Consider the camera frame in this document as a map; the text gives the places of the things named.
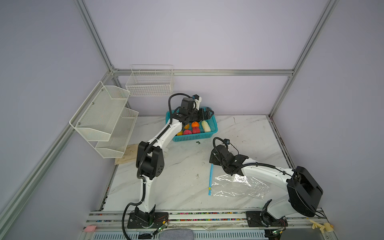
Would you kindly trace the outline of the teal plastic basket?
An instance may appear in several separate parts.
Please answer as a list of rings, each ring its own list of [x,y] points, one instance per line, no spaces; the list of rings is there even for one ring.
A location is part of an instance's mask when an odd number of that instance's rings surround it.
[[[209,107],[178,107],[176,110],[166,113],[166,125],[172,117],[172,124],[178,123],[182,126],[181,130],[173,130],[174,142],[191,141],[211,138],[218,131],[218,125],[214,116],[214,111]]]

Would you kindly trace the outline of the clear zip bag blue zipper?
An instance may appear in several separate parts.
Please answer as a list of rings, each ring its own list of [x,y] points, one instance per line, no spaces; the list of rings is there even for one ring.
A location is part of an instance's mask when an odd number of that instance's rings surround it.
[[[208,195],[211,197],[263,199],[270,186],[254,177],[226,174],[220,166],[211,164]]]

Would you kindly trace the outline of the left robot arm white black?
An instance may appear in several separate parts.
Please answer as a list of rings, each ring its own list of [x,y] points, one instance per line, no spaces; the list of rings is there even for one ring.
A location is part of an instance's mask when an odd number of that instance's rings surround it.
[[[137,151],[137,178],[141,180],[141,198],[136,204],[135,216],[151,225],[155,219],[156,204],[151,195],[152,184],[165,167],[164,148],[187,124],[209,120],[214,111],[200,108],[202,97],[183,93],[173,94],[168,99],[169,120],[161,131],[147,142],[140,142]]]

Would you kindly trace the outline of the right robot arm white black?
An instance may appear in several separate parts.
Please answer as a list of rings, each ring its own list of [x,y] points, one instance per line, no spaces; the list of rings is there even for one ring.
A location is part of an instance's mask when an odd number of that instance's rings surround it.
[[[256,178],[286,191],[284,196],[268,200],[263,206],[260,219],[265,226],[295,213],[306,217],[317,215],[323,190],[304,167],[291,169],[260,163],[245,155],[233,155],[225,145],[213,148],[210,163],[222,167],[228,175]]]

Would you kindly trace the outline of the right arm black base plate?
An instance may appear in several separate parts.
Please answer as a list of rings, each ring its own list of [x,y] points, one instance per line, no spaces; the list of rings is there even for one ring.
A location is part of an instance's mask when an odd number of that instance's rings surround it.
[[[281,227],[285,228],[288,226],[286,217],[280,219],[273,218],[267,212],[262,211],[247,211],[246,220],[249,227]]]

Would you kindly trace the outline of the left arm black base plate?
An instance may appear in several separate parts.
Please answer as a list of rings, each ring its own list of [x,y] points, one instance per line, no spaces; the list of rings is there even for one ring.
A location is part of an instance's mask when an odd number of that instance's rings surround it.
[[[161,227],[164,222],[168,222],[168,220],[169,213],[166,212],[155,212],[145,220],[139,218],[135,213],[130,213],[126,227],[128,229],[157,229]]]

